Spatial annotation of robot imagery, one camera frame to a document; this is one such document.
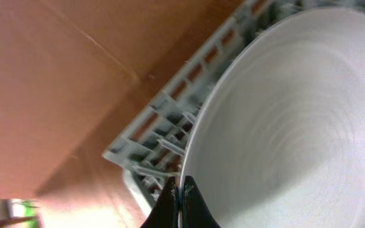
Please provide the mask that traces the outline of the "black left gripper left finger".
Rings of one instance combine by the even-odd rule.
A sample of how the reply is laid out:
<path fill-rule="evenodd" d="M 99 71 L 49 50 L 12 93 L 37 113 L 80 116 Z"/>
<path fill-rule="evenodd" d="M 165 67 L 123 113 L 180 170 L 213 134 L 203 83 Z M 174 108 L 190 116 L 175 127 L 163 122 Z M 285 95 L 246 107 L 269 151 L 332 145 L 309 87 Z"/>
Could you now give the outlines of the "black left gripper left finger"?
<path fill-rule="evenodd" d="M 141 228 L 178 228 L 179 188 L 170 177 Z"/>

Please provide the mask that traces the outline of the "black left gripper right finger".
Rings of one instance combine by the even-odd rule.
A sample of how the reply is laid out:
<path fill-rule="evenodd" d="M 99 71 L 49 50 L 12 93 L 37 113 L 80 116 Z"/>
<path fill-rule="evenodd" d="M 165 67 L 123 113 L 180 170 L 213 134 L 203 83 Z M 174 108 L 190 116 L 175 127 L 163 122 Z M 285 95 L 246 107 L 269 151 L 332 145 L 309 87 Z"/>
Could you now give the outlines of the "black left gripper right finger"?
<path fill-rule="evenodd" d="M 181 193 L 182 228 L 221 228 L 213 218 L 194 178 L 187 175 Z"/>

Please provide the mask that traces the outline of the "white plate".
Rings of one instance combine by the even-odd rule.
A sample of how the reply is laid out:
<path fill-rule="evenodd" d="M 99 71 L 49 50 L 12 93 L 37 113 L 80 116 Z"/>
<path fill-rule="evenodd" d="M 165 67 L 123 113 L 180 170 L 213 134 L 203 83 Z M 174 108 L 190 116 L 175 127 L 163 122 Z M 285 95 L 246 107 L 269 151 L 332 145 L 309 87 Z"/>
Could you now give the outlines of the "white plate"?
<path fill-rule="evenodd" d="M 365 227 L 365 13 L 281 20 L 202 108 L 184 175 L 221 227 Z"/>

